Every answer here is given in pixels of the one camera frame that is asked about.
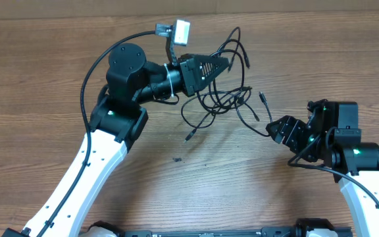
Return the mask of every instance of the wooden surface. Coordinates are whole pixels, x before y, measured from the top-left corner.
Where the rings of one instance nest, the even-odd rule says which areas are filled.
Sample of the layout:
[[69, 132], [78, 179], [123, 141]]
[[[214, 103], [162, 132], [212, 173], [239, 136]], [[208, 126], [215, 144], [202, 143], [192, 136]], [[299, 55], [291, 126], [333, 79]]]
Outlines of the wooden surface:
[[379, 0], [0, 0], [0, 20], [365, 10], [379, 10]]
[[[178, 54], [210, 53], [235, 26], [250, 56], [246, 84], [266, 93], [272, 115], [307, 119], [307, 101], [359, 103], [363, 141], [379, 144], [379, 11], [221, 14], [188, 17], [188, 47]], [[173, 16], [0, 21], [0, 235], [20, 230], [57, 186], [82, 142], [82, 79], [108, 46], [154, 29]], [[166, 62], [164, 38], [134, 41], [148, 59]], [[234, 88], [239, 66], [218, 78]], [[105, 83], [107, 62], [86, 91], [90, 112]], [[182, 104], [187, 99], [182, 95]], [[260, 99], [247, 122], [263, 129]], [[124, 229], [246, 229], [293, 224], [298, 217], [328, 218], [352, 226], [332, 175], [286, 166], [288, 148], [248, 130], [235, 112], [191, 131], [180, 106], [148, 103], [149, 121], [126, 160], [95, 200], [84, 226], [104, 220]], [[204, 113], [188, 107], [196, 122]], [[174, 162], [173, 158], [182, 158]]]

